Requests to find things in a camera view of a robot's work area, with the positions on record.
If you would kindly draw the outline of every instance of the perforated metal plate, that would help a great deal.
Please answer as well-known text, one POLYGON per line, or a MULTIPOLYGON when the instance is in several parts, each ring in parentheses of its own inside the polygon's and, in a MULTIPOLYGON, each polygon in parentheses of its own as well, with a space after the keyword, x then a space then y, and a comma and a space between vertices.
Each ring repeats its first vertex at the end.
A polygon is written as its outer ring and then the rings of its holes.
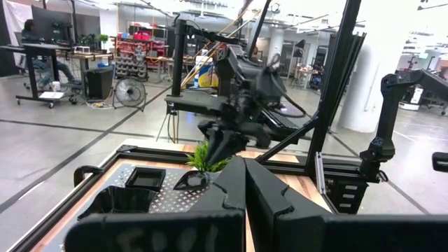
MULTIPOLYGON (((95 192, 95 195, 101 192, 103 189, 109 186, 125 187, 127 179, 131 176, 131 173, 135 169, 133 164, 122 164, 116 172, 104 183, 104 185, 95 192)), ((181 191, 173 190, 174 185, 184 175, 187 170, 183 169, 170 169, 166 168, 167 173, 162 184, 162 188, 154 200, 151 202, 149 213, 168 213, 168 212, 185 212, 188 211, 192 205, 194 205, 198 199, 209 189, 209 186, 203 190, 196 191, 181 191)), ((210 181, 214 181, 219 174, 210 174, 210 181)), ((62 228, 62 230, 56 234, 54 239, 44 248, 42 251, 54 252, 64 251, 64 238, 71 226, 75 225, 78 221, 76 217, 82 214, 93 202, 95 197, 90 198, 85 205, 83 205, 78 213, 62 228)))

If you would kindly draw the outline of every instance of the black tray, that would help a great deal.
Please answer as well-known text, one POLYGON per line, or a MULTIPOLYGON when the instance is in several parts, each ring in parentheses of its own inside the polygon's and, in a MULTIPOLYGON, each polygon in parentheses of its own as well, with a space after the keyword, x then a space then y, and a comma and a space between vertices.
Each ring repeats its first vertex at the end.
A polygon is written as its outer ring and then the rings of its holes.
POLYGON ((135 167, 125 185, 127 188, 143 188, 159 192, 166 173, 165 169, 135 167))
POLYGON ((90 214, 148 213, 156 194, 152 190, 111 185, 98 193, 89 208, 78 216, 78 221, 90 214))

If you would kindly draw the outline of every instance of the small black box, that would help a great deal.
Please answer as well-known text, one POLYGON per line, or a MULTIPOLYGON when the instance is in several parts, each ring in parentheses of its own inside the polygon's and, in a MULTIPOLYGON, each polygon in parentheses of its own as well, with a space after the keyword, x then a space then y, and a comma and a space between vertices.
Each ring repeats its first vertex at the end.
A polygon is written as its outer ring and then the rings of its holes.
POLYGON ((127 188, 143 188, 153 191, 160 191, 165 179, 165 169, 154 169, 145 167, 135 167, 131 176, 126 181, 127 188))
POLYGON ((113 68, 100 67, 86 71, 89 99, 106 99, 112 88, 113 68))

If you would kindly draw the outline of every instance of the black pot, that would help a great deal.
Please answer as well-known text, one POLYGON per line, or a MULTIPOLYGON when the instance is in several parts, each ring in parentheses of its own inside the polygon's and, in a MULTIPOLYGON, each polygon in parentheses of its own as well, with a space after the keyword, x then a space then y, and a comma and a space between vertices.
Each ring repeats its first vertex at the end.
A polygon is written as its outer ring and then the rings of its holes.
POLYGON ((95 197, 78 221, 90 214, 132 214, 148 213, 156 192, 141 188, 121 188, 109 186, 95 197))

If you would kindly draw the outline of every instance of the gray concrete floor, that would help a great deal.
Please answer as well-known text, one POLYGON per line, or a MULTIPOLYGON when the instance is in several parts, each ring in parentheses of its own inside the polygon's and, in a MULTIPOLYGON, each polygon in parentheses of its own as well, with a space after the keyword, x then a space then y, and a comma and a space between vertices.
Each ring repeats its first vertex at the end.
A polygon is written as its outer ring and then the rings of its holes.
MULTIPOLYGON (((22 101, 18 106, 15 95, 30 95, 22 85, 27 78, 0 79, 0 251, 73 189, 77 167, 98 165, 126 138, 168 141, 163 99, 170 83, 151 83, 155 79, 151 74, 146 84, 148 101, 154 99, 144 112, 94 109, 68 101, 54 109, 35 101, 22 101)), ((288 92, 309 113, 315 112, 319 93, 288 92)), ((288 105, 288 112, 295 110, 288 105)), ((374 134, 340 129, 338 118, 339 112, 333 124, 335 134, 327 135, 323 152, 332 158, 356 159, 374 134)), ((203 140, 197 129, 203 119, 202 115, 180 113, 181 143, 203 140)), ((296 123, 306 120, 297 119, 296 123)), ((447 119, 436 111, 399 111, 393 135, 396 156, 381 167, 391 182, 370 185, 360 214, 448 214, 448 174, 436 173, 431 167, 432 152, 447 150, 447 126, 447 119)), ((309 141, 300 141, 283 152, 306 155, 308 147, 309 141)))

